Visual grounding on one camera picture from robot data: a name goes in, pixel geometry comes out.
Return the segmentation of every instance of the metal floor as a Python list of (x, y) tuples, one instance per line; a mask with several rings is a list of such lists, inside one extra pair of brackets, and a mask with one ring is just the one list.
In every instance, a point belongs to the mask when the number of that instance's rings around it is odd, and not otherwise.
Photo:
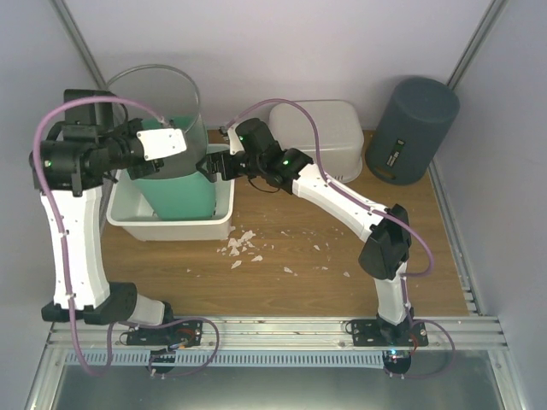
[[(447, 352), (418, 353), (412, 372), (434, 371), (448, 358)], [(450, 373), (428, 380), (390, 379), (367, 368), (240, 366), (165, 380), (150, 379), (144, 367), (115, 366), (90, 378), (79, 366), (65, 366), (53, 408), (490, 410), (503, 404), (488, 354), (468, 351), (458, 352)]]

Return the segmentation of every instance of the cable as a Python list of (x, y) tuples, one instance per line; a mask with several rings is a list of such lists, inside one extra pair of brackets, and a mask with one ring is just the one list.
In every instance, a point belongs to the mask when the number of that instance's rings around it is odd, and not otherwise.
[[(219, 347), (221, 345), (221, 334), (219, 332), (219, 328), (217, 327), (217, 325), (215, 325), (215, 322), (213, 322), (209, 319), (205, 319), (205, 318), (201, 318), (199, 316), (195, 316), (195, 317), (177, 319), (173, 322), (169, 322), (169, 323), (166, 323), (166, 324), (163, 324), (163, 325), (136, 325), (136, 324), (132, 324), (132, 323), (128, 323), (128, 322), (124, 322), (123, 325), (138, 326), (138, 327), (142, 327), (143, 329), (166, 329), (168, 327), (179, 325), (181, 323), (185, 323), (185, 322), (188, 322), (190, 320), (200, 320), (204, 323), (207, 323), (207, 324), (211, 325), (211, 327), (215, 331), (215, 335), (216, 335), (215, 348), (213, 349), (213, 353), (211, 353), (211, 356), (206, 361), (204, 361), (204, 363), (202, 365), (200, 365), (199, 367), (196, 367), (195, 369), (192, 369), (188, 372), (182, 372), (182, 373), (162, 374), (162, 378), (178, 378), (178, 377), (183, 377), (183, 376), (190, 376), (192, 374), (195, 374), (197, 372), (202, 371), (205, 367), (207, 367), (215, 359), (216, 355), (219, 352)], [(161, 356), (161, 354), (151, 355), (150, 356), (150, 360), (149, 360), (149, 363), (148, 363), (148, 370), (149, 370), (150, 375), (152, 377), (154, 376), (152, 365), (153, 365), (154, 359), (156, 357), (159, 357), (159, 356)]]
[(264, 192), (265, 194), (277, 194), (280, 190), (280, 188), (278, 188), (277, 190), (263, 190), (262, 188), (258, 188), (251, 178), (249, 178), (248, 180), (249, 180), (250, 186), (252, 186), (256, 190), (259, 190), (260, 192)]
[(252, 111), (254, 111), (255, 109), (263, 106), (263, 105), (266, 105), (266, 104), (270, 104), (270, 103), (285, 103), (285, 104), (289, 104), (291, 105), (292, 107), (296, 108), (297, 110), (299, 110), (309, 121), (309, 124), (311, 125), (312, 127), (312, 130), (314, 132), (314, 141), (315, 141), (315, 156), (317, 158), (317, 167), (319, 168), (319, 172), (321, 174), (321, 177), (323, 178), (323, 181), (325, 182), (325, 184), (329, 185), (331, 188), (333, 188), (338, 194), (340, 194), (341, 196), (343, 196), (344, 198), (352, 201), (354, 204), (356, 204), (357, 206), (363, 208), (365, 211), (371, 213), (371, 214), (375, 214), (375, 215), (378, 215), (382, 218), (385, 218), (387, 220), (390, 220), (391, 222), (394, 222), (396, 223), (397, 225), (401, 226), (403, 229), (405, 229), (408, 233), (410, 233), (410, 235), (412, 235), (419, 243), (420, 245), (422, 246), (422, 248), (425, 250), (426, 254), (427, 254), (427, 259), (429, 260), (429, 263), (428, 263), (428, 266), (426, 268), (426, 270), (424, 270), (423, 272), (416, 272), (416, 273), (403, 273), (401, 274), (401, 283), (403, 284), (402, 286), (402, 292), (403, 292), (403, 303), (404, 303), (404, 306), (405, 306), (405, 310), (406, 310), (406, 313), (407, 313), (407, 316), (409, 317), (409, 322), (410, 322), (410, 329), (412, 329), (415, 325), (418, 325), (420, 323), (428, 323), (430, 325), (434, 325), (436, 327), (438, 327), (445, 335), (446, 337), (448, 338), (448, 341), (450, 343), (450, 346), (452, 348), (452, 358), (450, 360), (450, 363), (449, 365), (447, 365), (445, 368), (441, 369), (440, 371), (438, 372), (434, 372), (432, 374), (429, 374), (429, 375), (418, 375), (418, 376), (407, 376), (406, 378), (419, 378), (419, 379), (423, 379), (423, 378), (429, 378), (429, 377), (433, 377), (433, 376), (438, 376), (440, 374), (444, 374), (446, 373), (447, 371), (449, 371), (455, 364), (455, 361), (456, 361), (456, 345), (454, 344), (454, 341), (452, 340), (450, 334), (445, 330), (445, 328), (443, 328), (443, 326), (441, 326), (440, 324), (438, 324), (437, 322), (434, 322), (433, 320), (429, 320), (429, 319), (420, 319), (420, 320), (416, 320), (414, 321), (412, 319), (412, 316), (410, 315), (410, 305), (408, 303), (408, 294), (407, 294), (407, 287), (406, 287), (406, 279), (407, 278), (424, 278), (425, 276), (428, 276), (432, 273), (432, 270), (433, 268), (435, 267), (435, 260), (433, 258), (433, 253), (432, 251), (429, 249), (429, 247), (427, 246), (427, 243), (426, 241), (424, 241), (422, 239), (422, 237), (418, 234), (418, 232), (416, 232), (412, 227), (410, 227), (408, 224), (405, 224), (403, 221), (399, 220), (398, 218), (395, 218), (394, 216), (392, 215), (389, 215), (387, 214), (386, 212), (382, 212), (382, 211), (379, 211), (378, 209), (372, 209), (370, 206), (368, 206), (366, 203), (364, 202), (361, 202), (359, 199), (355, 198), (353, 195), (351, 195), (349, 192), (347, 192), (345, 189), (344, 189), (344, 185), (340, 184), (338, 181), (336, 181), (335, 179), (332, 179), (330, 178), (330, 176), (325, 172), (325, 169), (323, 168), (323, 163), (321, 161), (321, 145), (320, 145), (320, 140), (319, 140), (319, 131), (317, 130), (317, 125), (315, 124), (315, 121), (314, 119), (312, 118), (312, 116), (309, 114), (309, 112), (304, 108), (302, 107), (301, 105), (297, 104), (296, 102), (293, 102), (291, 100), (285, 100), (284, 98), (270, 98), (268, 100), (264, 100), (264, 101), (260, 101), (252, 106), (250, 106), (249, 108), (247, 108), (244, 112), (242, 112), (241, 114), (237, 115), (236, 117), (234, 117), (232, 120), (230, 120), (227, 124), (226, 124), (226, 129), (229, 129), (231, 126), (233, 126), (238, 120), (240, 120), (241, 118), (245, 117), (247, 114), (251, 113)]
[(70, 265), (69, 265), (69, 258), (68, 258), (68, 241), (67, 241), (68, 232), (65, 229), (64, 223), (62, 221), (61, 212), (59, 211), (59, 207), (57, 206), (56, 200), (53, 197), (53, 193), (51, 192), (50, 186), (48, 185), (48, 181), (45, 178), (44, 169), (42, 168), (42, 163), (41, 163), (41, 155), (40, 155), (40, 142), (42, 141), (42, 135), (44, 134), (44, 129), (48, 125), (48, 123), (51, 120), (53, 120), (53, 118), (55, 118), (57, 115), (62, 114), (64, 111), (68, 109), (79, 107), (81, 105), (92, 104), (92, 103), (122, 103), (122, 104), (131, 105), (135, 108), (140, 108), (143, 111), (146, 111), (147, 113), (156, 117), (156, 119), (160, 123), (162, 123), (164, 126), (169, 126), (169, 124), (162, 116), (157, 114), (154, 110), (140, 104), (139, 102), (134, 102), (132, 100), (128, 100), (128, 99), (120, 98), (120, 97), (95, 96), (95, 97), (79, 98), (76, 100), (65, 102), (63, 105), (50, 111), (39, 122), (38, 127), (36, 128), (36, 132), (34, 133), (34, 139), (32, 142), (32, 162), (34, 164), (34, 170), (38, 178), (40, 188), (42, 189), (42, 192), (46, 196), (48, 203), (51, 206), (51, 212), (53, 213), (53, 216), (55, 218), (55, 222), (57, 225), (57, 230), (59, 231), (59, 235), (61, 237), (60, 240), (61, 240), (61, 249), (62, 249), (62, 269), (63, 269), (63, 276), (65, 281), (65, 289), (67, 292), (67, 299), (68, 299), (68, 317), (70, 319), (70, 333), (72, 335), (72, 344), (74, 346), (74, 351), (76, 353), (76, 356), (78, 357), (78, 361), (82, 365), (84, 370), (92, 376), (102, 376), (106, 372), (106, 370), (108, 370), (110, 364), (112, 363), (112, 330), (114, 328), (114, 323), (110, 324), (109, 329), (107, 331), (108, 359), (107, 359), (106, 366), (103, 368), (102, 371), (95, 372), (94, 370), (91, 369), (89, 364), (85, 361), (84, 354), (79, 345), (78, 331), (76, 328), (76, 306), (74, 303), (74, 291), (72, 287), (72, 279), (70, 278)]

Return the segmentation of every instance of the transparent bucket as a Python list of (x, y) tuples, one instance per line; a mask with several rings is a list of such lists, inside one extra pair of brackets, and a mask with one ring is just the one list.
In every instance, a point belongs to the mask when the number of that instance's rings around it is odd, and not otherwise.
[[(206, 220), (215, 211), (215, 186), (196, 164), (206, 155), (209, 139), (200, 114), (199, 90), (191, 77), (176, 67), (147, 64), (116, 74), (109, 90), (121, 97), (147, 103), (183, 130), (186, 152), (165, 158), (158, 173), (133, 183), (161, 220)], [(142, 112), (128, 108), (130, 118)], [(159, 128), (154, 119), (144, 129)]]

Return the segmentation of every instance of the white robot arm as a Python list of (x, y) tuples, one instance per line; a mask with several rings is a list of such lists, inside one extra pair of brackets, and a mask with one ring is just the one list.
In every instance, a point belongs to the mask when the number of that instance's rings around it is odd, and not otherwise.
[[(67, 91), (67, 97), (86, 97)], [(42, 309), (46, 321), (68, 321), (68, 299), (74, 299), (76, 318), (88, 324), (129, 321), (160, 325), (167, 303), (137, 292), (135, 284), (109, 283), (103, 270), (99, 232), (99, 205), (103, 178), (115, 169), (127, 169), (132, 179), (154, 173), (162, 158), (187, 150), (183, 132), (175, 128), (143, 130), (139, 119), (112, 127), (112, 104), (68, 110), (62, 127), (40, 144), (44, 176), (63, 219), (73, 294), (67, 295), (59, 231), (50, 202), (41, 199), (50, 222), (56, 266), (53, 301)], [(57, 141), (63, 132), (63, 140)], [(35, 187), (40, 189), (36, 173)]]
[(223, 179), (240, 176), (262, 177), (275, 188), (306, 199), (346, 224), (365, 246), (359, 256), (363, 270), (374, 278), (378, 293), (378, 321), (382, 336), (393, 343), (409, 329), (407, 309), (401, 289), (401, 275), (406, 272), (410, 235), (399, 225), (366, 211), (341, 190), (366, 204), (371, 210), (389, 213), (405, 223), (408, 215), (396, 205), (392, 209), (357, 194), (334, 179), (328, 183), (313, 160), (298, 149), (282, 150), (268, 126), (250, 119), (227, 130), (230, 150), (210, 154), (203, 162), (203, 173), (220, 173)]

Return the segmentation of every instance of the metal base plate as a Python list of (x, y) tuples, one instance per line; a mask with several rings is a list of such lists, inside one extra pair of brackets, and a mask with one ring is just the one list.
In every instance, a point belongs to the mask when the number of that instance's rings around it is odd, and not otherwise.
[[(380, 334), (377, 319), (354, 319), (350, 322), (350, 325), (354, 346), (414, 347), (413, 340), (408, 334), (397, 339), (395, 343), (389, 344)], [(427, 346), (429, 344), (425, 324), (419, 323), (410, 330), (410, 333), (415, 337), (419, 347)]]

